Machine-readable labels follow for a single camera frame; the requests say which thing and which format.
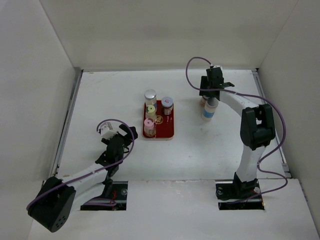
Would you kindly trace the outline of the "white lid spice jar back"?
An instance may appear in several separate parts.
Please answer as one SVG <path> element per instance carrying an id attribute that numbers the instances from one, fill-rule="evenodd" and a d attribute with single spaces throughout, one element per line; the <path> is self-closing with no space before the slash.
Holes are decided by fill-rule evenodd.
<path id="1" fill-rule="evenodd" d="M 200 106 L 201 106 L 201 107 L 204 107 L 205 104 L 206 104 L 206 102 L 207 102 L 207 100 L 208 100 L 208 97 L 205 96 L 205 95 L 203 95 L 203 96 L 201 97 L 201 99 L 200 99 L 200 102 L 199 102 Z"/>

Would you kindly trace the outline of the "white lid spice jar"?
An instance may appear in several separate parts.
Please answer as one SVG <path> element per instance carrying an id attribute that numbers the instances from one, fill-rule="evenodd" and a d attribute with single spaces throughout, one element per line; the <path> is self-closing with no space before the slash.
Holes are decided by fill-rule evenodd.
<path id="1" fill-rule="evenodd" d="M 165 116 L 168 116 L 172 113 L 173 110 L 173 99 L 171 97 L 165 96 L 161 99 L 162 111 Z"/>
<path id="2" fill-rule="evenodd" d="M 204 107 L 205 104 L 206 104 L 206 102 L 207 102 L 207 100 L 208 100 L 208 97 L 205 96 L 205 95 L 203 95 L 203 96 L 201 97 L 201 99 L 200 99 L 200 102 L 199 102 L 200 106 L 201 106 L 201 107 Z"/>

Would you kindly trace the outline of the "silver lid blue label jar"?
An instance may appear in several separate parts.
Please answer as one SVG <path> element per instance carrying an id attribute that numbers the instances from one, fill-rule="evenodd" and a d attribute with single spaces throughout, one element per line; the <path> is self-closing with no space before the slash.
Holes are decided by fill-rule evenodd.
<path id="1" fill-rule="evenodd" d="M 202 119 L 206 122 L 210 122 L 216 112 L 219 105 L 219 101 L 215 97 L 209 97 L 204 104 L 202 111 Z"/>

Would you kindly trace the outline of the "pink lid jar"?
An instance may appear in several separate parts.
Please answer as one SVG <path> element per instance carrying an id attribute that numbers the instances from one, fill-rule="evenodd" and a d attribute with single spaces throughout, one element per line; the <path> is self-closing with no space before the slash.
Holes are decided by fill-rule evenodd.
<path id="1" fill-rule="evenodd" d="M 156 135 L 156 124 L 154 120 L 151 118 L 146 118 L 143 124 L 144 124 L 144 129 L 143 129 L 144 134 L 149 138 L 154 137 Z"/>

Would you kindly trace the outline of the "yellow lid jar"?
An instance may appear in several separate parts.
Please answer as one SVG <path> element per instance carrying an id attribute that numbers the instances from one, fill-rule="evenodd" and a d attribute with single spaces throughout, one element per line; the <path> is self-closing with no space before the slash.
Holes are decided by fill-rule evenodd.
<path id="1" fill-rule="evenodd" d="M 147 105 L 145 110 L 145 118 L 151 119 L 153 122 L 156 121 L 157 111 L 154 105 Z"/>

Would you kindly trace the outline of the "white lid spice jar front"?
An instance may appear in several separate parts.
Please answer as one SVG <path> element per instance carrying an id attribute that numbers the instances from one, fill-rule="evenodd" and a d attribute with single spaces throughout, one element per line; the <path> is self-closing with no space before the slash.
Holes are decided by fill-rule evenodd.
<path id="1" fill-rule="evenodd" d="M 162 111 L 165 116 L 168 116 L 172 113 L 173 110 L 173 99 L 171 97 L 165 96 L 161 99 Z"/>

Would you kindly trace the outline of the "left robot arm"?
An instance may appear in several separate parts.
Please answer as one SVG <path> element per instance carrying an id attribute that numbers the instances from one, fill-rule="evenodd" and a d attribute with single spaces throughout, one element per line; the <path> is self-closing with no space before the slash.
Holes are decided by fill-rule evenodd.
<path id="1" fill-rule="evenodd" d="M 57 232 L 73 211 L 118 211 L 127 207 L 128 183 L 113 181 L 124 158 L 138 138 L 136 128 L 109 122 L 97 127 L 106 149 L 88 168 L 62 178 L 48 178 L 26 207 L 27 214 L 51 233 Z"/>

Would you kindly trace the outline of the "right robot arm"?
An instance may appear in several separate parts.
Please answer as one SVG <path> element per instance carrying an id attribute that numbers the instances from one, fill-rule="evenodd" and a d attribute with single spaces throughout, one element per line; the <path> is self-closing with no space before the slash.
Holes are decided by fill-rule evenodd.
<path id="1" fill-rule="evenodd" d="M 224 82 L 221 68 L 210 66 L 206 69 L 206 77 L 201 78 L 199 94 L 213 97 L 228 105 L 240 117 L 240 139 L 243 152 L 232 192 L 238 198 L 250 192 L 249 183 L 257 179 L 258 161 L 266 147 L 275 138 L 275 123 L 272 106 L 268 103 L 257 104 L 242 93 L 228 90 L 234 85 Z"/>

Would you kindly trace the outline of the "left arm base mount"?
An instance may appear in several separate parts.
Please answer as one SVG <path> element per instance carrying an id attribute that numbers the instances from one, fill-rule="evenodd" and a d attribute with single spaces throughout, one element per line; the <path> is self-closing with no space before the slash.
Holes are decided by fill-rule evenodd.
<path id="1" fill-rule="evenodd" d="M 125 211 L 127 209 L 128 181 L 113 180 L 110 174 L 79 196 L 80 211 Z"/>

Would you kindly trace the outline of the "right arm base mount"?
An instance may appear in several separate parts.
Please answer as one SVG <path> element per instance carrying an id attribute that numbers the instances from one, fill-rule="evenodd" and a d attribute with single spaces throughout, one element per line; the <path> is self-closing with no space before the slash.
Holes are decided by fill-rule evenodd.
<path id="1" fill-rule="evenodd" d="M 260 185 L 256 178 L 242 182 L 235 173 L 232 181 L 218 181 L 215 187 L 218 208 L 221 211 L 265 209 L 260 195 Z"/>

